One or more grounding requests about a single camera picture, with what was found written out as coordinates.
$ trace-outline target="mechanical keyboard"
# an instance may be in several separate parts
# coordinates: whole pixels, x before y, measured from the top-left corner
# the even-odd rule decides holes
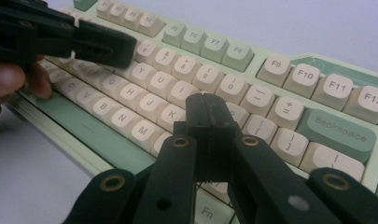
[[[174,121],[185,120],[186,97],[210,92],[296,174],[340,169],[378,195],[377,73],[315,54],[281,55],[121,2],[74,3],[63,12],[138,39],[130,67],[48,57],[41,64],[51,99],[22,91],[12,104],[39,109],[78,139],[85,149],[71,155],[93,173],[110,166],[86,147],[113,167],[147,168]],[[226,183],[198,183],[195,221],[238,223]]]

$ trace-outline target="green spacebar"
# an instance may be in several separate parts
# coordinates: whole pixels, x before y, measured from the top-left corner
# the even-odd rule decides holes
[[[319,109],[306,110],[296,132],[361,162],[369,158],[376,140],[372,130]]]
[[[137,174],[155,160],[143,149],[110,129],[58,92],[54,92],[48,100],[23,96],[117,168]]]

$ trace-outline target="light green keyboard frame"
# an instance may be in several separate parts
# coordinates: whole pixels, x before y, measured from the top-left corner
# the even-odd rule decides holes
[[[75,8],[69,8],[69,10],[84,13]],[[301,101],[306,108],[317,108],[324,110],[334,114],[337,117],[350,120],[351,122],[374,131],[377,135],[377,141],[369,160],[365,164],[366,169],[361,182],[371,191],[376,191],[378,185],[378,125],[373,125],[361,119],[356,119],[352,116],[344,114],[343,112],[336,111],[325,105],[313,102],[310,99],[301,97],[295,93],[275,87],[272,84],[257,79],[257,72],[260,70],[267,57],[273,53],[273,51],[262,49],[257,46],[250,46],[255,53],[255,57],[247,69],[241,73],[219,63],[214,63],[198,55],[163,43],[163,30],[155,37],[149,37],[119,26],[110,21],[97,18],[96,4],[86,11],[85,15],[92,19],[98,20],[98,22],[105,26],[133,35],[140,40],[148,39],[155,42],[160,47],[175,50],[177,54],[188,55],[197,60],[199,63],[214,65],[224,74],[235,74],[243,77],[249,84],[260,84],[272,90],[277,96],[285,95],[293,97]],[[166,23],[176,21],[163,17],[162,15],[159,15],[159,17]],[[189,28],[200,28],[189,24],[186,25]],[[211,31],[206,32],[209,35],[215,34]],[[229,38],[229,41],[239,42],[239,40],[235,40],[233,38]],[[335,73],[341,76],[349,77],[354,81],[356,86],[372,85],[378,87],[378,73],[374,73],[370,70],[359,68],[351,64],[338,62],[336,60],[315,54],[292,56],[290,59],[292,64],[308,63],[316,66],[320,69],[321,73],[325,75]],[[32,96],[24,95],[24,97],[26,100],[19,95],[16,95],[10,100],[10,105],[22,113],[37,128],[46,133],[51,140],[55,141],[76,161],[95,175],[103,170],[110,169],[112,166],[123,168],[137,174],[141,170],[151,165],[155,160],[155,158],[150,156],[143,149],[137,147],[129,140],[114,132],[101,121],[97,120],[95,117],[88,114],[77,105],[71,103],[57,92],[54,92],[52,98],[47,101],[39,100]],[[37,108],[45,112],[47,115],[39,112]],[[101,156],[107,162],[100,159],[98,156]],[[293,166],[290,167],[295,173],[304,177],[308,176],[308,174],[306,174],[304,171]]]

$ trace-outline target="spacebar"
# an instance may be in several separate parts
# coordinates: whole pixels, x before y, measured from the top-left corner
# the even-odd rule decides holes
[[[48,100],[22,95],[113,166],[138,174],[154,158],[58,92]]]

